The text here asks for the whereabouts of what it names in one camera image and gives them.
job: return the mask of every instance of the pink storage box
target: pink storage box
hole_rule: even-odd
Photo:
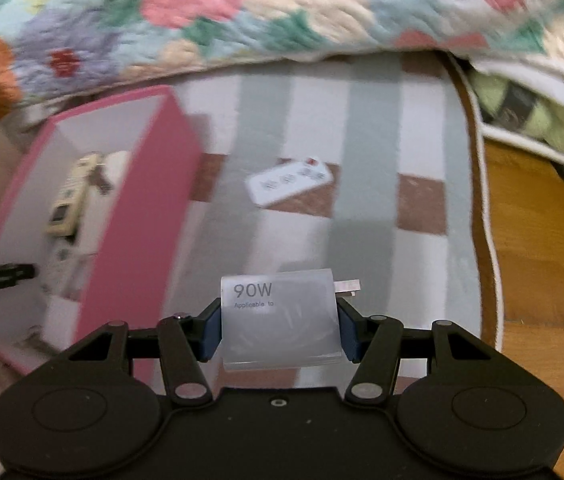
[[[114,319],[131,328],[154,326],[167,299],[201,155],[171,87],[125,92],[51,118],[0,206],[0,264],[42,266],[54,241],[44,227],[75,160],[89,152],[120,150],[131,152],[126,175],[82,301],[66,314],[72,341]],[[0,355],[24,373],[46,360],[19,344],[31,327],[43,323],[45,311],[37,278],[0,290]]]

